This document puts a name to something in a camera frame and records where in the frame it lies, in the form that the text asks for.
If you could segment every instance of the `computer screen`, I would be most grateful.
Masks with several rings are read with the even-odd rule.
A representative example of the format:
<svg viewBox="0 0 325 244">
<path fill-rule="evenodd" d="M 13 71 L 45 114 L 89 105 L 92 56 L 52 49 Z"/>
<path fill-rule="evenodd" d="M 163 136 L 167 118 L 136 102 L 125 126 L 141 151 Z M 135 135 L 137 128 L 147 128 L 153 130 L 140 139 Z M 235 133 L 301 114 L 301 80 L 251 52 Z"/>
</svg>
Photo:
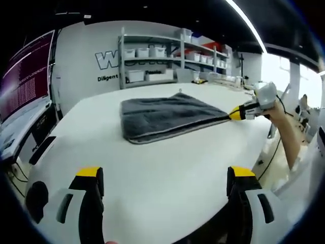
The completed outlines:
<svg viewBox="0 0 325 244">
<path fill-rule="evenodd" d="M 53 32 L 25 45 L 9 61 L 0 82 L 0 113 L 4 122 L 28 103 L 48 95 L 48 62 Z"/>
</svg>

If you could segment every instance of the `ceiling light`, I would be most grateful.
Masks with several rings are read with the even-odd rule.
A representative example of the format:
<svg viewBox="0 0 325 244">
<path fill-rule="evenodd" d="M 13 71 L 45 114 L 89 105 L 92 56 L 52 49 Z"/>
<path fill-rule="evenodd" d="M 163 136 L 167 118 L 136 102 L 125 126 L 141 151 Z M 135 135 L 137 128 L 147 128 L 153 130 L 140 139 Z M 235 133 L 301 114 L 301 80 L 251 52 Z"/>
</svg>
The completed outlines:
<svg viewBox="0 0 325 244">
<path fill-rule="evenodd" d="M 247 26 L 249 27 L 249 29 L 251 30 L 251 32 L 255 36 L 257 42 L 261 46 L 262 51 L 264 53 L 268 53 L 267 50 L 266 50 L 266 48 L 265 48 L 265 46 L 264 46 L 264 44 L 263 44 L 263 41 L 262 41 L 261 37 L 257 33 L 257 30 L 255 29 L 254 25 L 250 22 L 250 20 L 248 19 L 248 17 L 245 15 L 245 13 L 238 7 L 237 4 L 235 4 L 235 2 L 233 0 L 225 0 L 225 1 L 237 12 L 237 14 L 239 14 L 239 16 L 247 24 Z"/>
</svg>

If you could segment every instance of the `gray towel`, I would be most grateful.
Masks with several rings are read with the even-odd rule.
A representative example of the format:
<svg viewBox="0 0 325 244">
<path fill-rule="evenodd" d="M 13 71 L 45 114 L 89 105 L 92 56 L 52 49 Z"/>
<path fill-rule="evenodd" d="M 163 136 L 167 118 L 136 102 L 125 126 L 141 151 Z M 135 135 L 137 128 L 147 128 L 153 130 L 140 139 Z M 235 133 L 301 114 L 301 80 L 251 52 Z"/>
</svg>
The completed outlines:
<svg viewBox="0 0 325 244">
<path fill-rule="evenodd" d="M 183 93 L 121 103 L 123 136 L 146 144 L 228 121 L 227 113 Z"/>
</svg>

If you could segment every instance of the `white table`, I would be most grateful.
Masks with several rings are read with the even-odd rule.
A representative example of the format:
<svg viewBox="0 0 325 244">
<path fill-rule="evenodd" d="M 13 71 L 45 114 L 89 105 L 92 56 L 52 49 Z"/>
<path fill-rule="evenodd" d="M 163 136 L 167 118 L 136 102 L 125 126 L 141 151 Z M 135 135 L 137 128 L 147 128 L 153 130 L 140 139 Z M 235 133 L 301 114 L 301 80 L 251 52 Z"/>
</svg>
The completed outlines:
<svg viewBox="0 0 325 244">
<path fill-rule="evenodd" d="M 104 240 L 173 243 L 198 229 L 226 203 L 231 165 L 253 168 L 267 139 L 264 117 L 230 121 L 171 139 L 133 145 L 122 138 L 119 106 L 131 98 L 182 92 L 226 112 L 251 99 L 216 85 L 166 84 L 107 93 L 79 102 L 57 125 L 57 136 L 30 173 L 50 196 L 84 166 L 104 169 Z"/>
</svg>

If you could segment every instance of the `hand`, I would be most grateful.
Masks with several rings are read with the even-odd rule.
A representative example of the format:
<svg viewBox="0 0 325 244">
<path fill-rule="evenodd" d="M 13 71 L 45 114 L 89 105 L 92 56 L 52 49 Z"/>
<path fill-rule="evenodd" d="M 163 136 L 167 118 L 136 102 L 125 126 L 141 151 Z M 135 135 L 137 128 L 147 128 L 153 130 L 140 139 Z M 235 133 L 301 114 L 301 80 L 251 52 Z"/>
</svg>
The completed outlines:
<svg viewBox="0 0 325 244">
<path fill-rule="evenodd" d="M 274 107 L 264 111 L 262 115 L 269 115 L 270 121 L 276 126 L 279 127 L 284 121 L 286 121 L 286 116 L 283 110 L 283 107 L 278 102 L 275 103 Z"/>
</svg>

